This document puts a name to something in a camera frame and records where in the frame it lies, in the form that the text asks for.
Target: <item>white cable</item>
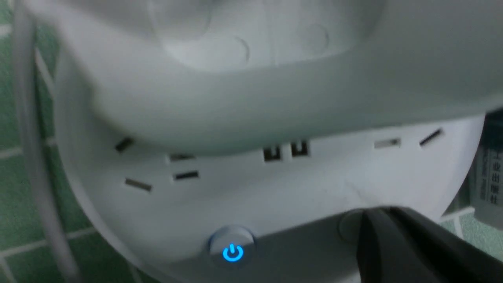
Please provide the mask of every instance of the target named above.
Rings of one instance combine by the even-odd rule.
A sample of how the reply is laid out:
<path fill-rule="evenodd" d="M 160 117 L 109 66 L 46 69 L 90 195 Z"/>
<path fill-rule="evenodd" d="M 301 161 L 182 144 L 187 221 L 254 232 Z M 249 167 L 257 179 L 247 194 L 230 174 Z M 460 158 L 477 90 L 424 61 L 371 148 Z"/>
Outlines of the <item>white cable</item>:
<path fill-rule="evenodd" d="M 35 21 L 28 15 L 23 2 L 16 1 L 13 25 L 14 93 L 25 165 L 33 199 L 56 265 L 67 283 L 81 283 L 83 279 L 56 209 L 40 138 L 35 96 L 35 32 Z"/>

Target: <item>green tile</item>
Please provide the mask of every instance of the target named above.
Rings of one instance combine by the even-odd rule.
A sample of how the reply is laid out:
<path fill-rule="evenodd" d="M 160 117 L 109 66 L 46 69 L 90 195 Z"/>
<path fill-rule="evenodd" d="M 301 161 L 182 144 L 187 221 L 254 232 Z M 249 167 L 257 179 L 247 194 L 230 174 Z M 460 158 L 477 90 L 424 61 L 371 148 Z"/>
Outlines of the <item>green tile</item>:
<path fill-rule="evenodd" d="M 152 277 L 148 276 L 147 274 L 143 273 L 142 271 L 139 271 L 140 273 L 140 278 L 143 283 L 160 283 L 159 281 L 153 279 Z"/>
<path fill-rule="evenodd" d="M 99 234 L 70 241 L 86 282 L 134 283 L 127 261 Z"/>
<path fill-rule="evenodd" d="M 36 45 L 42 54 L 51 75 L 56 69 L 56 59 L 59 52 L 59 43 L 55 30 L 47 25 L 40 25 L 37 29 Z"/>
<path fill-rule="evenodd" d="M 56 148 L 47 150 L 48 169 L 64 230 L 77 231 L 91 226 L 78 205 Z M 23 156 L 0 160 L 0 250 L 44 239 Z"/>
<path fill-rule="evenodd" d="M 456 234 L 456 228 L 454 228 L 454 220 L 445 221 L 440 223 L 440 226 L 444 227 L 446 230 L 452 234 Z"/>
<path fill-rule="evenodd" d="M 0 39 L 0 150 L 19 145 L 11 61 L 11 37 L 7 36 Z"/>
<path fill-rule="evenodd" d="M 44 239 L 22 156 L 0 160 L 0 250 Z"/>
<path fill-rule="evenodd" d="M 462 216 L 460 223 L 468 243 L 503 261 L 503 231 L 479 222 L 473 214 Z"/>
<path fill-rule="evenodd" d="M 52 110 L 52 98 L 47 90 L 42 76 L 36 74 L 37 102 L 39 107 L 39 118 L 41 118 L 41 135 L 44 138 L 54 136 L 54 118 Z"/>
<path fill-rule="evenodd" d="M 85 282 L 134 283 L 126 260 L 99 234 L 69 243 Z M 10 256 L 7 262 L 18 283 L 63 283 L 48 247 Z"/>
<path fill-rule="evenodd" d="M 7 263 L 18 283 L 64 283 L 48 247 L 12 255 Z"/>
<path fill-rule="evenodd" d="M 12 23 L 12 11 L 7 0 L 0 0 L 0 24 Z"/>
<path fill-rule="evenodd" d="M 69 233 L 91 227 L 70 189 L 57 148 L 50 148 L 47 155 L 48 169 L 64 230 Z"/>
<path fill-rule="evenodd" d="M 9 283 L 9 280 L 7 280 L 7 277 L 3 273 L 3 271 L 0 269 L 0 283 Z"/>

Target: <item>blue led light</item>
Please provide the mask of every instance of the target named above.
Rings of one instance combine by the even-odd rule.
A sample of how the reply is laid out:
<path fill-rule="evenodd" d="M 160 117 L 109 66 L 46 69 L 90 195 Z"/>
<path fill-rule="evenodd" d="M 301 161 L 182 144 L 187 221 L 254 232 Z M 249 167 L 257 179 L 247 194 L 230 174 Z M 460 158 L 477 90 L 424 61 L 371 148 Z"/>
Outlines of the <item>blue led light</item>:
<path fill-rule="evenodd" d="M 223 249 L 222 255 L 228 262 L 236 262 L 243 258 L 243 248 L 241 246 L 234 246 L 233 243 L 230 244 L 229 248 Z"/>

